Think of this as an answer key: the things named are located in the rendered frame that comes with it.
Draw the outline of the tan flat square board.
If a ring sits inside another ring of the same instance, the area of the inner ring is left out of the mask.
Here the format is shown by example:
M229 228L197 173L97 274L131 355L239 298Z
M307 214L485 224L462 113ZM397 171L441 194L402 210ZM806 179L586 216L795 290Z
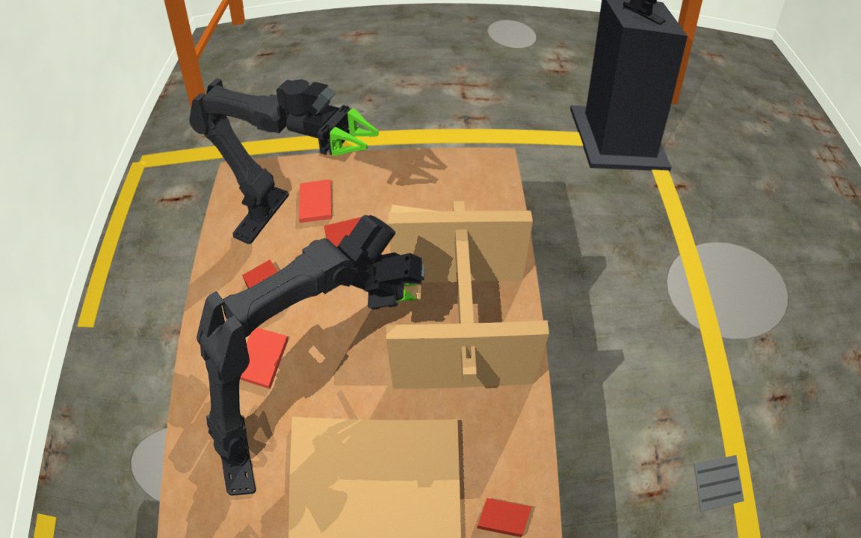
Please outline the tan flat square board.
M461 538L457 419L291 418L289 538Z

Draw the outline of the tan wooden rail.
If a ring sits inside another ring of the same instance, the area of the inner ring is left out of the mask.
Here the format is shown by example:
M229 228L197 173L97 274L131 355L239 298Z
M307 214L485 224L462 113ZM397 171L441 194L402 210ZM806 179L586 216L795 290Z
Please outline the tan wooden rail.
M452 211L465 211L464 201L452 201ZM467 229L455 229L455 260L457 260L457 300L459 324L474 323L471 274L469 273L469 245ZM458 283L459 278L459 283ZM459 306L460 304L460 306ZM467 359L467 356L471 359ZM475 383L475 346L462 347L462 384Z

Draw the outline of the tan wooden board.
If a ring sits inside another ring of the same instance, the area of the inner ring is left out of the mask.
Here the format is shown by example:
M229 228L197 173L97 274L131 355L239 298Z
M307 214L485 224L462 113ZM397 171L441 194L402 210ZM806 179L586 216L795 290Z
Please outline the tan wooden board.
M467 229L471 282L523 280L531 211L389 212L390 254L422 258L422 282L456 282L455 229Z
M386 326L392 387L534 384L547 339L548 321ZM461 350L474 346L475 383L462 384Z

